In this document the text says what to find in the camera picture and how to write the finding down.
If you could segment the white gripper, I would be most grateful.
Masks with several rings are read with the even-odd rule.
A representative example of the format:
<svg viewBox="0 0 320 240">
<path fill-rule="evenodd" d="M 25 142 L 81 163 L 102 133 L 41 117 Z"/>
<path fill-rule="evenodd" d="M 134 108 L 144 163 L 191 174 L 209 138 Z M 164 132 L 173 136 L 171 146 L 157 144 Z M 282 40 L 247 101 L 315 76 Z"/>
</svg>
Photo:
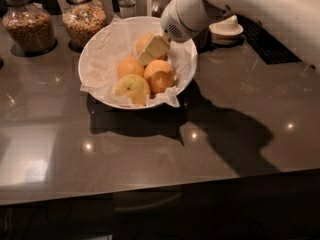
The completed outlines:
<svg viewBox="0 0 320 240">
<path fill-rule="evenodd" d="M 137 59 L 148 65 L 162 58 L 170 49 L 170 40 L 184 43 L 207 28 L 230 16 L 226 8 L 217 7 L 214 0 L 172 0 L 164 9 L 160 26 L 163 34 L 153 33 Z"/>
</svg>

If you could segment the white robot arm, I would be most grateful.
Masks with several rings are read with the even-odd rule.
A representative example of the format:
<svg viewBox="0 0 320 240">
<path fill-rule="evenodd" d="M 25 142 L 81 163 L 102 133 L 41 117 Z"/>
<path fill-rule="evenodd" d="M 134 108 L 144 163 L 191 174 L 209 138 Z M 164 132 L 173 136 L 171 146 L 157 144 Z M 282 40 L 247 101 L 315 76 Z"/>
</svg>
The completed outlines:
<svg viewBox="0 0 320 240">
<path fill-rule="evenodd" d="M 305 64 L 320 67 L 320 0 L 172 0 L 162 13 L 160 32 L 138 58 L 145 64 L 184 43 L 212 23 L 241 15 L 262 27 Z"/>
</svg>

